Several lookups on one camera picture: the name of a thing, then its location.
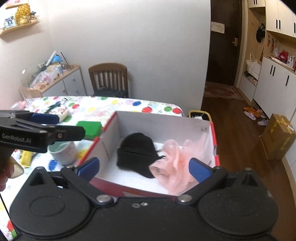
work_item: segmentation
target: pink fabric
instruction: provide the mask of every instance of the pink fabric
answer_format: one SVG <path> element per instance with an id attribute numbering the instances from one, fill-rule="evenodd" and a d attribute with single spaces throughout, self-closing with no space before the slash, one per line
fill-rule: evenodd
<path id="1" fill-rule="evenodd" d="M 168 140 L 162 148 L 165 158 L 149 166 L 153 176 L 168 189 L 170 195 L 180 195 L 187 190 L 188 185 L 193 187 L 198 184 L 189 173 L 189 161 L 193 157 L 203 161 L 205 138 L 204 133 L 197 142 L 186 140 L 182 148 L 175 140 Z"/>

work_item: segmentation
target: finger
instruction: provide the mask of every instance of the finger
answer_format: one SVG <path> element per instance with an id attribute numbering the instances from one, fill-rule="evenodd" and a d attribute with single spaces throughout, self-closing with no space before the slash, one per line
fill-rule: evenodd
<path id="1" fill-rule="evenodd" d="M 5 188 L 6 188 L 6 184 L 4 184 L 4 185 L 0 185 L 0 192 L 4 191 Z"/>
<path id="2" fill-rule="evenodd" d="M 7 163 L 6 166 L 4 167 L 4 173 L 8 178 L 11 178 L 13 173 L 15 171 L 15 166 L 14 164 Z"/>
<path id="3" fill-rule="evenodd" d="M 0 186 L 6 184 L 7 181 L 8 181 L 8 177 L 6 176 L 6 174 L 1 173 L 0 174 Z"/>

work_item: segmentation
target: gold ornament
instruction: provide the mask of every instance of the gold ornament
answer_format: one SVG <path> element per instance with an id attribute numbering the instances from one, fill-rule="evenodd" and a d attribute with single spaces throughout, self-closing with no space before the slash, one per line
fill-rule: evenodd
<path id="1" fill-rule="evenodd" d="M 31 9 L 29 4 L 23 4 L 17 8 L 17 12 L 15 13 L 15 21 L 17 25 L 24 24 L 24 18 L 27 18 L 31 15 Z"/>

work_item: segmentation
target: cardboard box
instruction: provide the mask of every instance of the cardboard box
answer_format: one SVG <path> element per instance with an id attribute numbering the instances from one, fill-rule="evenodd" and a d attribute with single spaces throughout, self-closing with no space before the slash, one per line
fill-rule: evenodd
<path id="1" fill-rule="evenodd" d="M 136 132 L 150 137 L 156 150 L 161 149 L 163 143 L 170 139 L 182 146 L 186 139 L 195 142 L 202 135 L 206 135 L 203 160 L 211 167 L 220 165 L 216 155 L 217 142 L 212 122 L 170 115 L 117 111 L 107 123 L 101 137 L 94 141 L 83 158 L 87 160 L 97 157 L 100 161 L 100 171 L 90 181 L 92 185 L 116 197 L 168 195 L 167 189 L 157 179 L 149 179 L 134 171 L 117 167 L 117 148 L 121 140 Z"/>
<path id="2" fill-rule="evenodd" d="M 272 114 L 260 139 L 266 158 L 282 159 L 296 138 L 296 132 L 283 115 Z"/>

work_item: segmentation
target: doormat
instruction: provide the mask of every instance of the doormat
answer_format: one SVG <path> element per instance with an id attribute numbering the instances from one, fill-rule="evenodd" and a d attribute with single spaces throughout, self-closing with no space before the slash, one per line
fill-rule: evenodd
<path id="1" fill-rule="evenodd" d="M 204 97 L 244 100 L 233 85 L 224 85 L 213 82 L 205 83 Z"/>

